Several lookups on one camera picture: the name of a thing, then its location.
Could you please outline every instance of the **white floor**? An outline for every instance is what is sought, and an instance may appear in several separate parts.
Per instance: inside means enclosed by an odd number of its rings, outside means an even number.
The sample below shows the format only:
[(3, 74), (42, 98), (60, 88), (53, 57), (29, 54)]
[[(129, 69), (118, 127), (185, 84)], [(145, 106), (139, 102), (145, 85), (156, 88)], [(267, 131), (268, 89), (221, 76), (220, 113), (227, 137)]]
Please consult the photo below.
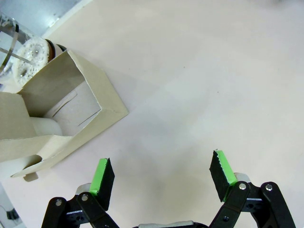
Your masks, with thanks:
[[(48, 37), (103, 68), (130, 114), (38, 180), (3, 182), (26, 226), (104, 157), (120, 227), (208, 225), (221, 206), (209, 172), (218, 148), (257, 186), (276, 182), (304, 227), (303, 12), (292, 0), (94, 0), (71, 16)], [(243, 227), (257, 227), (250, 214)]]

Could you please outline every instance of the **tan cardboard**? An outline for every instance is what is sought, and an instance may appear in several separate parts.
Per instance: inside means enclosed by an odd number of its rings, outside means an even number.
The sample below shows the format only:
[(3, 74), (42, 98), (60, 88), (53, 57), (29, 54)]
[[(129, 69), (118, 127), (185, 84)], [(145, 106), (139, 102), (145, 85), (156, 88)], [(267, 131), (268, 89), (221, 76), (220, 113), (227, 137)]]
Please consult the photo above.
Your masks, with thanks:
[[(0, 172), (19, 161), (13, 177), (53, 166), (128, 114), (106, 74), (70, 50), (0, 102)], [(30, 117), (52, 118), (63, 136), (37, 136)]]

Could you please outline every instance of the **cardboard box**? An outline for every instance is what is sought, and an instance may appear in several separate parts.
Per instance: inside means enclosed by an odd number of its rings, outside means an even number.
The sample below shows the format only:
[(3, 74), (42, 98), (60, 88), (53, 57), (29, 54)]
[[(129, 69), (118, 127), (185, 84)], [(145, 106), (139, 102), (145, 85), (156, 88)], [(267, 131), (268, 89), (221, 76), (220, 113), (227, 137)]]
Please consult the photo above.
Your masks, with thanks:
[[(53, 166), (128, 114), (106, 74), (70, 50), (0, 102), (0, 173), (12, 177)], [(63, 136), (38, 136), (30, 117), (54, 119)]]

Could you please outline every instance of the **screw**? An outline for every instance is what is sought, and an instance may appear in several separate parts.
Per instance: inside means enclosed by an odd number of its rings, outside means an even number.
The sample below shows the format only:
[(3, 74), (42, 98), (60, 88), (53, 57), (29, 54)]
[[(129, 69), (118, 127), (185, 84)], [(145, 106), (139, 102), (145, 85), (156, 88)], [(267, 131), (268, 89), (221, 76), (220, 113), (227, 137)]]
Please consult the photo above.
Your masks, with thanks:
[(83, 195), (83, 196), (81, 197), (81, 200), (82, 200), (82, 201), (87, 201), (87, 199), (88, 199), (88, 196), (87, 196), (87, 195)]
[(240, 189), (244, 190), (244, 189), (246, 189), (246, 184), (241, 183), (241, 184), (239, 184), (238, 187), (239, 187)]
[(229, 217), (228, 216), (224, 216), (223, 221), (224, 222), (228, 222), (229, 221)]
[(62, 203), (62, 201), (60, 199), (57, 199), (55, 204), (56, 204), (56, 206), (60, 206), (61, 203)]
[(24, 77), (27, 74), (27, 72), (28, 72), (27, 70), (22, 71), (20, 77)]
[(267, 191), (271, 191), (272, 190), (272, 186), (270, 184), (266, 185), (266, 190)]

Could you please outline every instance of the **green rubber pad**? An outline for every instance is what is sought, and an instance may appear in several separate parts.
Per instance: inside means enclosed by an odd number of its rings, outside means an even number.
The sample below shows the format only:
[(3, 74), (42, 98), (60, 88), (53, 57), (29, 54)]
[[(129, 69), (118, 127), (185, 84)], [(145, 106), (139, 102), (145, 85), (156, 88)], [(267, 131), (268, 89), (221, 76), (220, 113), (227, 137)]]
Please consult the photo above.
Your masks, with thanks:
[(223, 151), (214, 151), (210, 172), (220, 201), (226, 201), (231, 187), (238, 181)]
[(104, 173), (106, 164), (108, 163), (108, 160), (106, 158), (100, 159), (98, 166), (95, 171), (95, 175), (93, 177), (91, 187), (90, 187), (90, 193), (94, 196), (97, 196), (97, 193), (100, 189), (100, 186), (103, 181)]
[(91, 183), (90, 193), (95, 196), (100, 206), (106, 211), (110, 204), (114, 178), (110, 159), (100, 159)]
[(224, 152), (223, 151), (216, 151), (216, 152), (218, 154), (219, 163), (224, 171), (224, 174), (226, 176), (229, 185), (234, 185), (238, 180), (234, 175), (234, 172), (232, 171), (232, 168), (229, 165), (228, 160), (224, 155)]

